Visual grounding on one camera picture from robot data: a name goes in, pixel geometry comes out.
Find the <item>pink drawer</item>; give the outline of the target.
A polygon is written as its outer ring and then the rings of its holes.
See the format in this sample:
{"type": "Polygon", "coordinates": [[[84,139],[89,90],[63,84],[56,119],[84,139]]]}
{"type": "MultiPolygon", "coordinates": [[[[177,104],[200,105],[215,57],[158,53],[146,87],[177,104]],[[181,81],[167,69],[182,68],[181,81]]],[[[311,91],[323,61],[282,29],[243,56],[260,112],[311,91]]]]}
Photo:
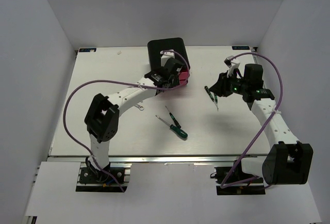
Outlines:
{"type": "Polygon", "coordinates": [[[160,84],[157,85],[156,95],[163,92],[179,89],[188,83],[190,74],[188,71],[170,73],[166,77],[163,77],[160,84]]]}

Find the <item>small black green screwdriver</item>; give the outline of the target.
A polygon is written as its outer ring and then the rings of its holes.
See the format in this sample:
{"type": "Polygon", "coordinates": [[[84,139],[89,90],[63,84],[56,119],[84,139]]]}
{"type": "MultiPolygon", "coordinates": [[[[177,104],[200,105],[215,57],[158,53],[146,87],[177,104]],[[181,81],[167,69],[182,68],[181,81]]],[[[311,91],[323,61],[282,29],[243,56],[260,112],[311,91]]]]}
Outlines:
{"type": "Polygon", "coordinates": [[[177,128],[180,129],[180,128],[182,127],[182,126],[180,125],[180,123],[177,121],[177,119],[174,117],[174,115],[170,112],[170,110],[169,110],[167,107],[166,107],[166,109],[167,109],[167,111],[168,111],[168,113],[169,113],[171,119],[173,120],[175,126],[176,126],[177,128]]]}

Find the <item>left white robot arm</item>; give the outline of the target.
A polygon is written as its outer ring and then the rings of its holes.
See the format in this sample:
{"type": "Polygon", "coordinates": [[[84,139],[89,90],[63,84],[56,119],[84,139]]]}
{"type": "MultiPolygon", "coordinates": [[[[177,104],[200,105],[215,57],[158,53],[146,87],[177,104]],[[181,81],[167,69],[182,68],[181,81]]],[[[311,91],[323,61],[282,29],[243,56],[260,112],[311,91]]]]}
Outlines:
{"type": "Polygon", "coordinates": [[[97,94],[88,109],[85,124],[91,139],[93,168],[91,176],[104,182],[109,176],[109,141],[118,131],[119,118],[134,105],[152,98],[166,89],[179,86],[179,76],[187,66],[176,58],[169,58],[164,66],[153,69],[137,83],[110,95],[97,94]]]}

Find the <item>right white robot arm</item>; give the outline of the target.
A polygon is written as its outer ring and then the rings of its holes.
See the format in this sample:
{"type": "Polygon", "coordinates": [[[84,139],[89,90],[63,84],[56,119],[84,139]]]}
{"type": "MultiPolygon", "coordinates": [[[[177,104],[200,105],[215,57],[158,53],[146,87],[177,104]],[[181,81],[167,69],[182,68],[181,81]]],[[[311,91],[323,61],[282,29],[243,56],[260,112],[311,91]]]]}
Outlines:
{"type": "Polygon", "coordinates": [[[250,111],[258,119],[265,133],[270,151],[266,156],[245,156],[235,162],[233,177],[245,182],[251,176],[263,178],[268,185],[300,185],[308,180],[313,149],[302,143],[291,132],[276,110],[276,101],[271,90],[263,87],[263,68],[257,64],[247,64],[243,78],[238,78],[236,70],[220,73],[210,91],[219,97],[239,94],[250,111]]]}

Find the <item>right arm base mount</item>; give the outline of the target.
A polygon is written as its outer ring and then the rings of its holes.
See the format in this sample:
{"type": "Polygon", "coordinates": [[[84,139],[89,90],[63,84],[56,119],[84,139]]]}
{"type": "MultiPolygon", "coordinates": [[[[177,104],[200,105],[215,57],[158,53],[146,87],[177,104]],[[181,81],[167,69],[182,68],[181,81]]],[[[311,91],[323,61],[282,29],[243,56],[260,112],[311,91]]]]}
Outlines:
{"type": "Polygon", "coordinates": [[[252,174],[247,174],[242,171],[241,165],[238,165],[229,178],[225,182],[233,184],[232,186],[222,188],[221,183],[227,175],[232,166],[235,164],[237,158],[232,156],[216,156],[212,158],[213,172],[210,178],[215,181],[217,196],[258,196],[265,195],[265,184],[262,178],[252,179],[252,174]]]}

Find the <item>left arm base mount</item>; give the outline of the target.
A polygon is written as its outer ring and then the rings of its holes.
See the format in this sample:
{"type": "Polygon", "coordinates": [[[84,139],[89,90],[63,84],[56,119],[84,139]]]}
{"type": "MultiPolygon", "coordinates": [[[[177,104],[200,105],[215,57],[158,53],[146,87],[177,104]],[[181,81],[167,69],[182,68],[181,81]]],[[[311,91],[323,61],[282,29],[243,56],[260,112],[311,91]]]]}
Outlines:
{"type": "Polygon", "coordinates": [[[108,168],[108,171],[116,178],[118,183],[113,177],[104,174],[102,171],[99,171],[99,176],[97,176],[85,163],[81,163],[75,191],[83,193],[124,193],[128,187],[130,169],[115,166],[108,168]]]}

